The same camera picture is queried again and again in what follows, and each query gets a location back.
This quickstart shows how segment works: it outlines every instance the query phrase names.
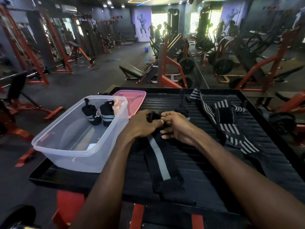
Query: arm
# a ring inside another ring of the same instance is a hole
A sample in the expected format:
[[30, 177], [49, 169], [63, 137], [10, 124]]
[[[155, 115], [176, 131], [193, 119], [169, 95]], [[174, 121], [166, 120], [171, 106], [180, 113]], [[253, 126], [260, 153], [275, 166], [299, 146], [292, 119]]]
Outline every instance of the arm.
[[125, 168], [130, 148], [138, 137], [145, 137], [163, 125], [162, 120], [148, 123], [150, 111], [139, 111], [116, 139], [116, 144], [83, 207], [70, 229], [118, 228]]
[[176, 138], [195, 146], [219, 172], [257, 228], [305, 228], [305, 206], [255, 169], [242, 162], [176, 112], [162, 113], [170, 126], [163, 139]]

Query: clear plastic container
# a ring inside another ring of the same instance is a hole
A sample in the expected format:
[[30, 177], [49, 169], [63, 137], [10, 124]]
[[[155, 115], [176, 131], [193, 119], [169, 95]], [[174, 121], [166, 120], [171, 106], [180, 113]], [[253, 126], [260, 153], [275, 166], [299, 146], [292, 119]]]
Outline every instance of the clear plastic container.
[[89, 104], [99, 107], [114, 100], [115, 118], [109, 127], [92, 125], [82, 112], [84, 98], [46, 127], [33, 140], [35, 150], [42, 152], [61, 168], [100, 173], [114, 147], [117, 136], [128, 123], [127, 100], [122, 96], [87, 96]]

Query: black table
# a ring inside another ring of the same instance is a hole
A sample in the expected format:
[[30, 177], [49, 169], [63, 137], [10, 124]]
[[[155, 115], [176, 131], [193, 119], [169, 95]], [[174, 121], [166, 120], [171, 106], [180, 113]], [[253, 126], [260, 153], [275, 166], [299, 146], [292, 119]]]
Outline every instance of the black table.
[[[181, 101], [180, 90], [171, 88], [116, 87], [109, 95], [124, 89], [147, 92], [140, 110], [171, 111]], [[185, 94], [190, 95], [192, 91], [192, 89], [185, 89]], [[242, 130], [250, 135], [251, 140], [272, 161], [272, 165], [281, 171], [278, 174], [280, 177], [279, 184], [305, 203], [305, 183], [303, 181], [305, 169], [303, 163], [242, 92], [229, 89], [202, 89], [201, 92], [204, 95], [204, 101], [209, 105], [227, 99], [232, 104], [247, 108], [248, 111], [238, 115], [238, 118], [245, 122], [241, 125]], [[190, 121], [218, 140], [216, 129], [202, 115], [200, 106], [193, 101], [186, 103], [186, 108], [190, 113]], [[137, 143], [132, 146], [126, 166], [123, 200], [157, 207], [158, 209], [170, 208], [171, 211], [202, 214], [205, 215], [205, 224], [210, 221], [213, 227], [217, 223], [220, 227], [223, 227], [224, 223], [228, 223], [235, 228], [242, 227], [246, 219], [239, 215], [241, 212], [238, 203], [207, 159], [200, 155], [196, 149], [183, 144], [175, 144], [172, 149], [177, 166], [185, 180], [184, 188], [196, 201], [196, 207], [179, 204], [175, 204], [173, 207], [172, 203], [160, 200], [159, 195], [153, 192], [143, 150], [138, 148]], [[50, 160], [45, 159], [33, 171], [29, 179], [40, 186], [88, 194], [98, 175], [58, 168]]]

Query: air conditioner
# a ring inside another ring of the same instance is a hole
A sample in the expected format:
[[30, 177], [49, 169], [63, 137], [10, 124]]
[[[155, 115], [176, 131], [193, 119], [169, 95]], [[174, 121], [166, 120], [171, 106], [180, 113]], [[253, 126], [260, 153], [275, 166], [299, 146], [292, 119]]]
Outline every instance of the air conditioner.
[[63, 10], [63, 12], [68, 12], [68, 13], [76, 13], [77, 9], [75, 6], [71, 6], [71, 5], [61, 5], [61, 9]]

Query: pink lid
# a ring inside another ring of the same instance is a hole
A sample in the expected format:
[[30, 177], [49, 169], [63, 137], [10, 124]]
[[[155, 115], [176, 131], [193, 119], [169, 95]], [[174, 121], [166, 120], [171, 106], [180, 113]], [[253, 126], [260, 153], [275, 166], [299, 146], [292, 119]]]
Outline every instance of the pink lid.
[[135, 90], [120, 90], [114, 93], [113, 96], [123, 96], [127, 99], [128, 116], [131, 118], [139, 110], [141, 104], [145, 99], [146, 92]]

